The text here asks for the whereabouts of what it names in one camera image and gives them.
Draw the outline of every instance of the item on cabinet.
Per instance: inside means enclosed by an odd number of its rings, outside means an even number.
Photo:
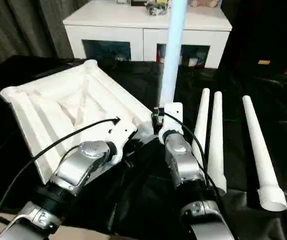
[[[214,8],[218,5],[218,0],[190,0],[190,5],[192,7],[206,6]]]
[[[145,6],[147,0],[131,0],[131,6]]]
[[[149,0],[145,7],[150,16],[160,16],[167,13],[166,3],[157,3],[155,0]]]

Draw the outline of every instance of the pipe end cap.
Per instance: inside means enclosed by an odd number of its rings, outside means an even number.
[[[264,186],[258,190],[260,205],[272,212],[287,209],[287,202],[283,190],[278,186]]]

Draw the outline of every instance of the glass panel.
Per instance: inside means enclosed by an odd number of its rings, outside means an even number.
[[[204,68],[209,52],[209,46],[182,45],[180,65]],[[166,44],[157,44],[157,62],[165,61]]]
[[[87,59],[130,61],[130,42],[82,40]]]

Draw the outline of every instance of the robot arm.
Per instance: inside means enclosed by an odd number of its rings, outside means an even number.
[[[108,168],[116,156],[112,142],[86,141],[64,159],[38,197],[29,201],[0,234],[0,240],[43,240],[54,234],[63,222],[91,174]]]
[[[182,122],[181,103],[165,104],[163,111]],[[165,160],[176,189],[182,223],[192,239],[234,240],[216,202],[214,187],[207,186],[205,173],[183,136],[182,126],[164,116],[159,139],[165,145]]]

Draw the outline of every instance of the floor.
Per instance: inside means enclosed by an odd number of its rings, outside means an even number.
[[[4,218],[11,220],[14,216],[10,214],[1,214]],[[0,232],[4,229],[5,225],[0,223]],[[58,231],[50,237],[51,240],[131,240],[127,237],[121,236],[108,236],[96,231],[61,226]]]

